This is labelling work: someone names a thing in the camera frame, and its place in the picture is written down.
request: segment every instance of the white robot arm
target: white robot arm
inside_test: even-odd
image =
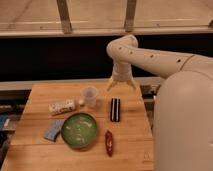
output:
[[[108,89],[135,87],[131,64],[166,78],[154,109],[155,171],[213,170],[213,58],[139,49],[127,35],[110,42],[114,66]]]

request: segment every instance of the plastic cup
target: plastic cup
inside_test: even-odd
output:
[[[82,90],[84,103],[88,107],[95,107],[98,90],[95,87],[86,87]]]

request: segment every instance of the red pepper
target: red pepper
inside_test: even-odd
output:
[[[107,154],[112,157],[112,153],[113,153],[113,137],[112,137],[112,133],[107,130],[107,132],[105,133],[105,146],[106,146],[106,151]]]

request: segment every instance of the green bowl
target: green bowl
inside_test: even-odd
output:
[[[97,135],[97,123],[87,113],[75,113],[64,121],[61,136],[71,148],[84,148],[91,144]]]

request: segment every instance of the floor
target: floor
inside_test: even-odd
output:
[[[75,29],[122,28],[127,0],[67,0]],[[138,0],[135,27],[202,26],[213,19],[212,0]],[[1,0],[0,31],[57,30],[56,0]]]

